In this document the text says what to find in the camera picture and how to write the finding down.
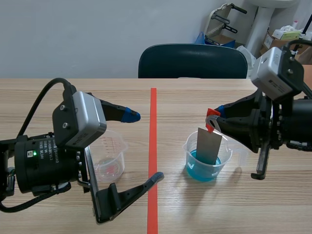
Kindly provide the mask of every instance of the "black chair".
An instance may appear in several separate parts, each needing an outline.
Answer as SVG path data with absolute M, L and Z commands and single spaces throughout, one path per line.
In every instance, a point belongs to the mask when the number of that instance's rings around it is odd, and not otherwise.
M 155 45 L 140 58 L 139 78 L 241 78 L 247 61 L 235 49 L 198 44 Z

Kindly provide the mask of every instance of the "white wall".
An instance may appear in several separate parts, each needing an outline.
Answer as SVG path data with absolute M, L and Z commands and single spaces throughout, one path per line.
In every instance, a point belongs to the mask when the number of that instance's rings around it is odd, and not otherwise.
M 2 0 L 0 78 L 136 78 L 142 52 L 193 43 L 227 0 Z M 244 42 L 256 7 L 231 13 Z
M 298 21 L 297 29 L 305 27 L 312 14 L 312 1 L 300 0 L 298 4 L 286 9 L 276 9 L 270 23 L 270 31 L 281 28 L 285 25 L 292 25 Z

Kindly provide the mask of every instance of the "black cable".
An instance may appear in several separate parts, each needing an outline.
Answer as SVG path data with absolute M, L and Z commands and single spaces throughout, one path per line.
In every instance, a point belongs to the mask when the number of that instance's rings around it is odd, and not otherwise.
M 289 41 L 285 46 L 289 49 L 291 47 L 291 45 L 294 45 L 294 44 L 302 44 L 302 45 L 312 46 L 312 41 L 297 39 L 297 40 Z M 308 87 L 308 85 L 305 82 L 303 82 L 303 90 L 302 91 L 305 93 L 305 95 L 307 95 L 310 99 L 312 99 L 312 90 Z
M 312 46 L 312 41 L 310 41 L 310 40 L 303 40 L 303 39 L 297 39 L 297 40 L 289 41 L 285 46 L 289 49 L 290 46 L 292 46 L 294 44 L 302 44 L 302 45 Z
M 309 18 L 309 20 L 308 20 L 306 26 L 304 27 L 304 29 L 303 29 L 303 31 L 302 31 L 302 34 L 306 34 L 308 28 L 310 27 L 311 22 L 312 22 L 312 15 L 310 16 L 310 18 Z M 294 51 L 297 51 L 298 49 L 299 49 L 299 44 L 297 44 L 297 45 L 295 46 Z
M 38 97 L 37 97 L 36 101 L 34 102 L 32 108 L 30 109 L 30 111 L 29 111 L 29 113 L 25 119 L 25 122 L 23 123 L 23 125 L 19 131 L 18 136 L 21 136 L 25 133 L 26 128 L 29 125 L 30 120 L 32 119 L 32 117 L 33 117 L 36 109 L 38 108 L 40 102 L 42 101 L 43 97 L 52 88 L 52 86 L 54 86 L 55 84 L 58 84 L 58 83 L 62 83 L 64 88 L 71 85 L 70 82 L 68 82 L 67 80 L 65 80 L 63 78 L 55 78 L 55 79 L 51 80 L 49 83 L 47 83 L 45 85 L 45 87 L 43 88 L 43 90 L 38 95 Z
M 35 204 L 37 204 L 38 202 L 41 202 L 47 198 L 50 198 L 56 194 L 61 194 L 61 193 L 64 193 L 64 192 L 67 192 L 68 190 L 71 189 L 71 185 L 70 183 L 68 183 L 64 188 L 61 188 L 61 189 L 58 189 L 58 190 L 55 190 L 51 193 L 48 193 L 48 194 L 44 194 L 44 195 L 41 195 L 41 196 L 38 196 L 38 197 L 35 197 L 34 199 L 30 200 L 30 201 L 27 201 L 23 204 L 20 204 L 18 206 L 14 206 L 14 207 L 5 207 L 1 202 L 0 202 L 0 211 L 2 212 L 5 212 L 5 213 L 15 213 L 15 212 L 19 212 L 19 211 L 22 211 L 22 210 L 25 210 Z
M 303 90 L 302 90 L 305 95 L 308 96 L 308 98 L 312 99 L 312 90 L 309 88 L 309 86 L 303 82 Z

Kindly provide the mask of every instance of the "clear plastic measuring cup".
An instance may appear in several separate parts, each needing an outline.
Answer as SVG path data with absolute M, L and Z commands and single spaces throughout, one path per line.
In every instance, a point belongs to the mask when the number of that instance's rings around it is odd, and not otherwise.
M 90 146 L 94 169 L 99 182 L 117 180 L 125 169 L 124 152 L 127 143 L 121 135 L 107 130 Z
M 186 168 L 191 177 L 199 181 L 211 181 L 215 179 L 224 165 L 232 157 L 232 149 L 228 148 L 228 140 L 222 136 L 218 158 L 215 165 L 205 164 L 196 159 L 197 131 L 192 133 L 183 149 L 186 152 Z

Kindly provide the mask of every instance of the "wooden table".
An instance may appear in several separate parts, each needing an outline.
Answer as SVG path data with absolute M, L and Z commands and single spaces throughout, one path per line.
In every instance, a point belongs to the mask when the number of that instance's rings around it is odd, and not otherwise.
M 14 138 L 45 79 L 0 80 L 0 139 Z M 250 152 L 247 166 L 237 157 L 223 168 L 215 182 L 194 181 L 183 171 L 182 145 L 188 135 L 204 127 L 208 107 L 236 101 L 251 94 L 249 80 L 200 79 L 75 79 L 78 90 L 141 113 L 134 124 L 109 122 L 129 143 L 119 191 L 141 184 L 148 176 L 150 88 L 157 88 L 158 184 L 160 234 L 310 234 L 312 231 L 312 154 L 282 147 L 271 151 L 267 178 L 250 178 L 258 156 Z M 61 102 L 62 86 L 44 98 L 28 135 L 51 131 L 51 114 Z M 5 200 L 8 206 L 25 202 L 31 194 Z M 75 183 L 72 189 L 16 214 L 0 213 L 2 234 L 145 234 L 147 195 L 115 221 L 96 225 L 89 194 Z

